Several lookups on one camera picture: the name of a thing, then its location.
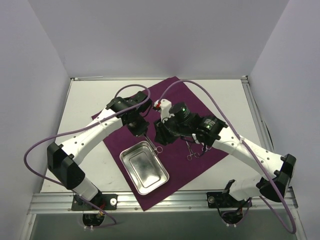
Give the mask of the steel instrument tray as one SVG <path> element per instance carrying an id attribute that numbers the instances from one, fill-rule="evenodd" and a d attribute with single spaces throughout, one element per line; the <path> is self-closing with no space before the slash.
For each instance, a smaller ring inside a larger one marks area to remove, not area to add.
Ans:
<path id="1" fill-rule="evenodd" d="M 168 171 L 148 141 L 140 141 L 127 148 L 120 153 L 119 158 L 141 196 L 150 194 L 170 179 Z"/>

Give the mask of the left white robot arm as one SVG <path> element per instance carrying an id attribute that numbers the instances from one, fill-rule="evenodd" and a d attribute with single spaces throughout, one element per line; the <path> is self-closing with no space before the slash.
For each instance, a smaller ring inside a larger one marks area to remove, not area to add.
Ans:
<path id="1" fill-rule="evenodd" d="M 123 126 L 133 128 L 136 136 L 147 130 L 149 124 L 141 113 L 151 105 L 152 100 L 142 91 L 132 97 L 113 98 L 84 131 L 61 144 L 53 142 L 47 147 L 48 170 L 66 189 L 81 196 L 88 209 L 97 209 L 103 201 L 102 193 L 79 165 L 93 148 Z"/>

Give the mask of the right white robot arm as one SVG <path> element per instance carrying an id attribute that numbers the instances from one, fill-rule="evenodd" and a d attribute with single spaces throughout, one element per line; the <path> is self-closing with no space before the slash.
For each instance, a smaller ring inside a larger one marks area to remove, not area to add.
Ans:
<path id="1" fill-rule="evenodd" d="M 240 160 L 258 174 L 243 180 L 230 180 L 222 193 L 223 203 L 234 206 L 252 197 L 280 203 L 285 197 L 295 170 L 296 158 L 273 153 L 237 135 L 230 125 L 213 114 L 192 113 L 184 102 L 172 104 L 157 100 L 153 109 L 160 114 L 154 122 L 155 141 L 164 146 L 177 139 L 190 138 L 202 151 L 220 150 Z"/>

